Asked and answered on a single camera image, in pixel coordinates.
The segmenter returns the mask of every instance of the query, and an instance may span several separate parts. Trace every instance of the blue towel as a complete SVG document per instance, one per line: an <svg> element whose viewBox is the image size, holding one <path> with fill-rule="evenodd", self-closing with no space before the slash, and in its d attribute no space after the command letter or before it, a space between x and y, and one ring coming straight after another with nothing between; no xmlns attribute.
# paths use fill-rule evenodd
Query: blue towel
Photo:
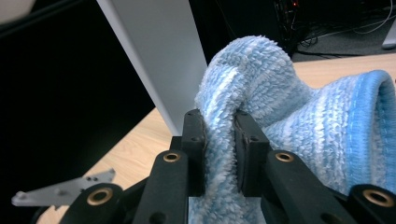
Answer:
<svg viewBox="0 0 396 224"><path fill-rule="evenodd" d="M206 192L190 198L190 223L265 223L260 199L237 191L237 109L252 115L273 149L299 155L327 187L348 194L352 186L370 183L396 192L396 100L385 71L312 89L275 42L246 36L212 59L195 103L208 144Z"/></svg>

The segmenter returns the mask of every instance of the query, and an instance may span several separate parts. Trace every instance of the table surface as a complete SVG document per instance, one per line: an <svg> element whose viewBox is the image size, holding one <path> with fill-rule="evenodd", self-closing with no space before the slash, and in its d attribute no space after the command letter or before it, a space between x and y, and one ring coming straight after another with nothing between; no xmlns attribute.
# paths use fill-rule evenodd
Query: table surface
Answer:
<svg viewBox="0 0 396 224"><path fill-rule="evenodd" d="M396 54L360 56L295 63L297 76L313 88L320 88L336 79L375 69L387 71L396 80ZM157 109L153 109L128 134L97 162L86 175L113 168L113 183L128 189L149 176L155 157L169 148L172 134ZM38 223L59 223L67 206L50 207Z"/></svg>

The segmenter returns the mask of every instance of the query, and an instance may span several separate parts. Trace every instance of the white panel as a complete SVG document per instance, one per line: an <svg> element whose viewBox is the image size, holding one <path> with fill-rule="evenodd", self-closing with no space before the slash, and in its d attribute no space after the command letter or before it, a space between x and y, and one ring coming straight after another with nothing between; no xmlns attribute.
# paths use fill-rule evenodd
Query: white panel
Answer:
<svg viewBox="0 0 396 224"><path fill-rule="evenodd" d="M172 135L181 136L206 70L189 1L97 2Z"/></svg>

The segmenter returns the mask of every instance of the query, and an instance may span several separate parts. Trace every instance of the towel fold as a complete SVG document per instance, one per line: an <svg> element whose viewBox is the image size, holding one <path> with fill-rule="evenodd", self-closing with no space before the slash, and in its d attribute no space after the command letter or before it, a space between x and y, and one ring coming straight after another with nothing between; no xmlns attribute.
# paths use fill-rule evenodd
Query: towel fold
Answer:
<svg viewBox="0 0 396 224"><path fill-rule="evenodd" d="M190 223L265 223L259 198L237 191L233 113L247 111L273 149L299 155L327 187L396 192L396 99L382 70L312 89L290 57L263 36L236 39L205 71L195 98L206 124L205 195L190 198Z"/></svg>

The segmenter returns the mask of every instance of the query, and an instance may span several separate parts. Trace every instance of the fuzzy fabric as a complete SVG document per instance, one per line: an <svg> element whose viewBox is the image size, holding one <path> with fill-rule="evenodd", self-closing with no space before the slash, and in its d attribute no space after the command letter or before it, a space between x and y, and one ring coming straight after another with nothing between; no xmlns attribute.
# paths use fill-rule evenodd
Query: fuzzy fabric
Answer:
<svg viewBox="0 0 396 224"><path fill-rule="evenodd" d="M344 194L363 183L396 192L396 100L385 71L311 89L275 42L246 36L213 58L195 103L208 144L206 191L190 198L190 223L265 223L260 199L237 191L237 109L252 115L273 149L299 155L324 185Z"/></svg>

